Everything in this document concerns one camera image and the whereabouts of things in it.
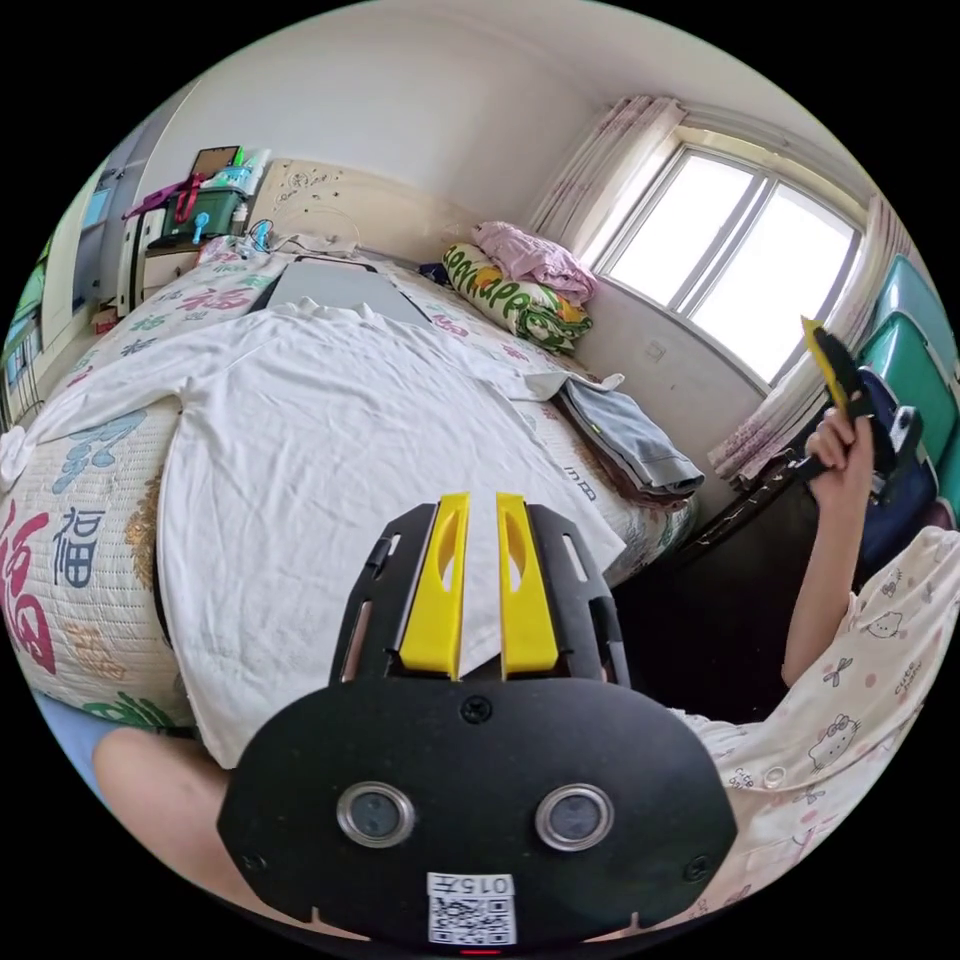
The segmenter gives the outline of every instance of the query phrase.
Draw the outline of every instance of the screw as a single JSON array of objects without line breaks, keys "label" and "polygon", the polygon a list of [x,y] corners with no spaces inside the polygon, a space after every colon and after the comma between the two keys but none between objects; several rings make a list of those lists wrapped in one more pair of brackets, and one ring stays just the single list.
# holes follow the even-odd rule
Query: screw
[{"label": "screw", "polygon": [[683,879],[687,883],[699,883],[707,875],[708,867],[706,857],[694,857],[683,868]]},{"label": "screw", "polygon": [[243,854],[240,857],[243,861],[243,865],[250,871],[250,873],[260,873],[261,870],[266,869],[267,861],[263,859],[259,854]]},{"label": "screw", "polygon": [[493,705],[486,697],[467,697],[460,707],[460,716],[467,723],[486,723],[493,715]]}]

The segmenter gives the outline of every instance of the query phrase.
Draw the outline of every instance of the black device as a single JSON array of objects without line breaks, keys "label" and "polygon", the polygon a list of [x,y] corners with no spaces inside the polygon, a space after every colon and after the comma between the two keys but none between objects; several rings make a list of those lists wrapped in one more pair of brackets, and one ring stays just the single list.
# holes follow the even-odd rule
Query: black device
[{"label": "black device", "polygon": [[652,927],[696,902],[736,838],[704,746],[631,688],[575,525],[497,506],[502,678],[458,679],[468,497],[423,504],[374,545],[329,686],[256,734],[219,816],[264,903],[316,910],[371,956],[549,956]]}]

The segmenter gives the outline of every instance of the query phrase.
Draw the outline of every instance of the window frame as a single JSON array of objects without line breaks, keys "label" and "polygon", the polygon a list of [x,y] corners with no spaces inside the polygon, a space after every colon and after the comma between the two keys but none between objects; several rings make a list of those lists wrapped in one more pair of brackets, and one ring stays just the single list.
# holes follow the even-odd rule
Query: window frame
[{"label": "window frame", "polygon": [[[688,276],[680,284],[680,287],[674,293],[670,302],[668,304],[661,304],[624,281],[617,280],[611,275],[611,271],[639,234],[643,225],[673,185],[686,163],[693,157],[703,157],[714,162],[726,164],[727,166],[749,173],[752,179],[733,211],[731,211],[730,215],[717,231],[713,241],[709,244]],[[824,197],[818,196],[815,191],[797,180],[769,167],[765,167],[761,163],[746,160],[708,146],[693,145],[681,141],[666,163],[664,163],[658,175],[648,185],[647,189],[643,191],[633,208],[624,218],[623,223],[613,234],[606,249],[597,258],[594,267],[598,276],[602,276],[621,289],[639,297],[644,303],[664,313],[684,329],[704,341],[714,351],[719,351],[726,360],[734,364],[754,385],[761,387],[765,394],[769,393],[803,356],[804,350],[806,349],[803,340],[798,337],[797,346],[786,358],[776,374],[767,382],[722,341],[716,339],[705,330],[702,330],[697,325],[693,314],[710,296],[711,291],[724,276],[727,268],[734,262],[740,248],[750,236],[754,226],[759,222],[774,192],[781,184],[796,191],[811,202],[816,203],[849,226],[853,231],[850,244],[847,247],[846,254],[844,255],[833,285],[824,299],[819,312],[812,318],[817,322],[823,322],[836,306],[841,294],[853,276],[853,270],[863,246],[863,224],[850,216],[846,211],[838,208],[836,204],[831,203]]]}]

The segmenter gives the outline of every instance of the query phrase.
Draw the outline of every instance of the qr code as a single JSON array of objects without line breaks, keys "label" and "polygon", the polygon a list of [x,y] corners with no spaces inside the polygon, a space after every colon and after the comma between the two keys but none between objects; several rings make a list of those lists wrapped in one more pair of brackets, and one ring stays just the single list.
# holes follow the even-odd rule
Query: qr code
[{"label": "qr code", "polygon": [[464,946],[516,943],[513,898],[431,897],[430,941]]}]

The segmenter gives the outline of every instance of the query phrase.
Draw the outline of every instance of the ceiling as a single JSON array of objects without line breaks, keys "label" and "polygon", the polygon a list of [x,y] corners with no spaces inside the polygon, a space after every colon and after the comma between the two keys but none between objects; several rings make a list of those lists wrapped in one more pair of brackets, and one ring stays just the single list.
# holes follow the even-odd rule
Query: ceiling
[{"label": "ceiling", "polygon": [[598,107],[625,94],[671,95],[772,124],[856,165],[812,114],[746,64],[629,10],[592,0],[373,0],[333,15],[369,16],[371,8],[444,20],[507,56],[538,59]]}]

